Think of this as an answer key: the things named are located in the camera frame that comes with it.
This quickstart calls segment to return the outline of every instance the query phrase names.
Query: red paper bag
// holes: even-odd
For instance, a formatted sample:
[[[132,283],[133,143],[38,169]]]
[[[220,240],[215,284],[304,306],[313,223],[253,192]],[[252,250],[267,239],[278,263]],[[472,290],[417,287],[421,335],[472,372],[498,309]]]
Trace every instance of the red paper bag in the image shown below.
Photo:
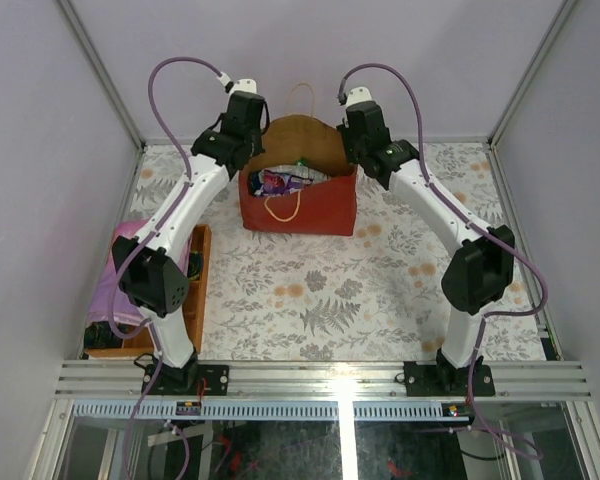
[[[286,115],[273,120],[262,137],[265,153],[252,158],[240,172],[240,210],[245,228],[276,233],[353,234],[357,211],[356,169],[347,163],[338,131],[314,118],[313,106],[311,110],[311,116]],[[332,178],[291,195],[267,198],[251,195],[248,186],[251,172],[293,165],[300,158],[308,167]]]

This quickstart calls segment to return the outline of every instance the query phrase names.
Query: purple fabric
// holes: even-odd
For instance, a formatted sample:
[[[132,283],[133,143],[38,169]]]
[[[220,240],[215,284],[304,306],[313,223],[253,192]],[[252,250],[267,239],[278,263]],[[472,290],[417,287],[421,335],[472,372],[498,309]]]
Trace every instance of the purple fabric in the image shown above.
[[[132,238],[138,230],[140,230],[148,220],[138,220],[135,222],[123,222],[116,228],[116,231],[113,235],[113,240],[111,243],[115,241],[118,236],[122,235],[127,238]],[[180,254],[180,258],[178,260],[178,267],[184,273],[186,273],[187,261],[188,261],[188,252],[191,246],[191,239],[186,243],[185,248],[182,250]],[[88,321],[89,323],[93,322],[106,322],[107,321],[107,301],[109,299],[109,295],[111,295],[111,290],[116,288],[116,269],[113,264],[113,257],[111,256],[111,248],[109,248],[109,258],[107,259],[107,265],[104,267],[104,271],[100,276],[100,280],[98,281],[98,286],[96,287],[96,291],[91,299],[91,305],[89,305],[89,315]],[[126,323],[130,325],[137,325],[142,320],[143,317],[138,310],[138,307],[131,305],[129,299],[126,295],[119,292],[113,304],[114,311],[114,319],[117,323]]]

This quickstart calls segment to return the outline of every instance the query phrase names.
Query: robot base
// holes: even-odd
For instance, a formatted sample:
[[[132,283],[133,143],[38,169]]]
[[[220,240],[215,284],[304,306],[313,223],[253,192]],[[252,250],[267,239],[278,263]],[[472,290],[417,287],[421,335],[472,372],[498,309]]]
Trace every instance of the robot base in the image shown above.
[[[495,387],[491,369],[476,361],[473,374],[473,394],[476,397],[494,397]],[[435,364],[404,362],[404,382],[409,397],[467,396],[469,367],[455,368],[438,350]]]
[[[150,378],[155,371],[157,360],[152,356],[153,362],[144,366],[134,362],[136,366],[144,369],[142,391],[147,388]],[[186,397],[219,397],[226,396],[229,387],[229,367],[227,365],[201,365],[197,355],[194,355],[182,368],[163,365],[156,382],[147,395]]]

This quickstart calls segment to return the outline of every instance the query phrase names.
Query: floral tablecloth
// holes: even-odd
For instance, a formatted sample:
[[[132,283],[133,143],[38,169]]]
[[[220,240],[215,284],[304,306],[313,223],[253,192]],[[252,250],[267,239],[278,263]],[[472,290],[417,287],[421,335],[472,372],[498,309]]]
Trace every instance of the floral tablecloth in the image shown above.
[[[431,170],[493,225],[502,210],[481,144],[429,144]],[[148,149],[128,219],[150,217],[183,171],[172,147]],[[237,177],[201,223],[212,230],[201,357],[422,360],[445,339],[440,279],[449,258],[413,210],[359,176],[353,237],[267,234],[242,227]],[[516,267],[499,308],[529,300]],[[488,359],[542,360],[533,318],[492,319]]]

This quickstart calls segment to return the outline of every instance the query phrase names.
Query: bag handle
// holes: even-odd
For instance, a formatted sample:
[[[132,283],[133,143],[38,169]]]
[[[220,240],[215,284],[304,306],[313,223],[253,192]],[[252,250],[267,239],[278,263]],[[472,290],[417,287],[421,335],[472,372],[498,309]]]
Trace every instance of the bag handle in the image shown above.
[[[287,115],[289,115],[289,100],[291,100],[291,96],[293,95],[293,92],[295,92],[299,87],[307,87],[309,89],[309,91],[311,92],[311,113],[309,114],[309,116],[313,118],[313,111],[315,110],[315,107],[316,107],[316,92],[314,92],[313,87],[311,85],[309,85],[308,83],[305,83],[305,82],[300,82],[300,83],[296,84],[296,86],[293,87],[291,89],[291,91],[289,92],[289,95],[287,95],[287,103],[285,103],[285,106],[284,106],[284,115],[285,115],[285,117]]]
[[[300,211],[300,194],[301,193],[302,193],[302,190],[298,190],[298,199],[296,200],[296,210],[295,210],[295,212],[293,212],[291,214],[291,216],[289,218],[280,218],[275,213],[273,213],[273,211],[271,210],[271,207],[269,207],[269,200],[271,200],[271,197],[267,197],[264,199],[264,208],[267,210],[267,212],[269,212],[269,215],[271,215],[273,218],[275,218],[279,222],[281,222],[281,223],[290,222],[291,220],[296,218],[296,216],[298,215],[298,212]]]

